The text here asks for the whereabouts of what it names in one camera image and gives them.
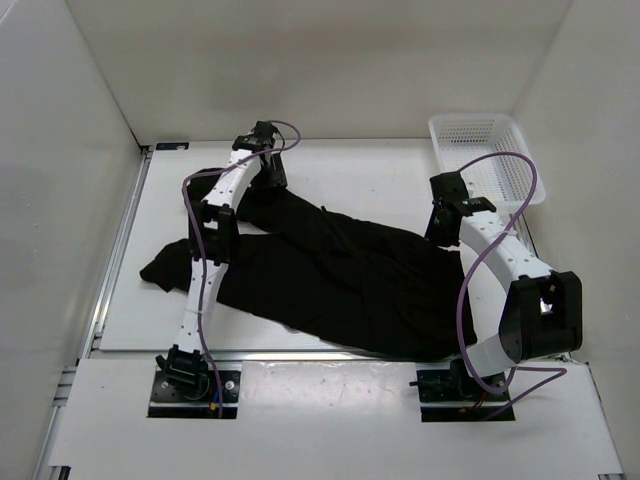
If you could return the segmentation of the black trousers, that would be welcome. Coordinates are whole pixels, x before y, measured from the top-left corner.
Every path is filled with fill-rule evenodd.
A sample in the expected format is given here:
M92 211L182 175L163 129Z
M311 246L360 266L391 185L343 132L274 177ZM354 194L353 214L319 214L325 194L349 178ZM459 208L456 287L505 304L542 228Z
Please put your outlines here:
M439 360L477 340L458 252L351 218L284 188L247 192L218 301L323 341Z

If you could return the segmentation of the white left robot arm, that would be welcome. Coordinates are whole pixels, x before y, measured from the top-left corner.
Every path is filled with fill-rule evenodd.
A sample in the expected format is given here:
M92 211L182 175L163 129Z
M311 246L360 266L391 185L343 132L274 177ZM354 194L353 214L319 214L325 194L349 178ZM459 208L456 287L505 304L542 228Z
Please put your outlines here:
M188 402L223 405L222 382L206 342L204 322L237 256L237 209L252 187L286 184L281 153L290 147L275 120L258 121L236 137L227 165L188 176L182 185L188 215L191 274L187 305L173 346L156 358L165 381Z

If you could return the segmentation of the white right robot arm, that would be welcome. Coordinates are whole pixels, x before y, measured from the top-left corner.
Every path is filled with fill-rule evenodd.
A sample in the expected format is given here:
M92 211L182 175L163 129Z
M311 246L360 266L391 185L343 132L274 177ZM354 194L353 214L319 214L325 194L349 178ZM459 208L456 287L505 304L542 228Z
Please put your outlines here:
M459 172L430 179L433 210L425 234L440 247L465 244L477 259L469 268L456 307L458 341L464 365L449 375L460 399L480 393L486 378L531 360L571 352L583 344L583 287L572 271L559 272L538 259L504 224L485 197L469 195ZM470 278L485 265L506 293L496 332L468 346L462 327Z

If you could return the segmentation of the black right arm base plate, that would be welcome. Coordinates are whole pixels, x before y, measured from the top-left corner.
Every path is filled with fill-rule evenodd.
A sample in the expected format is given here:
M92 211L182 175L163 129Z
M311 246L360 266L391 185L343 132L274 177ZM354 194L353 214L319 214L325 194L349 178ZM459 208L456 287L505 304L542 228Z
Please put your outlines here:
M508 391L499 395L487 393L471 378L458 378L448 370L417 370L409 382L418 392L423 423L468 423L514 421L513 408L495 412L511 400Z

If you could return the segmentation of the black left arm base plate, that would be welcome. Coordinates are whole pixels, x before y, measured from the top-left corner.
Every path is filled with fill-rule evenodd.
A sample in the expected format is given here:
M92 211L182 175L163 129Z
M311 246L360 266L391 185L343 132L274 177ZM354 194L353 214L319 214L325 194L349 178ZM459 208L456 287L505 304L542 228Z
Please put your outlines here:
M219 371L218 392L213 371L200 380L195 391L171 383L166 374L156 370L147 407L147 417L155 419L235 420L238 415L242 370Z

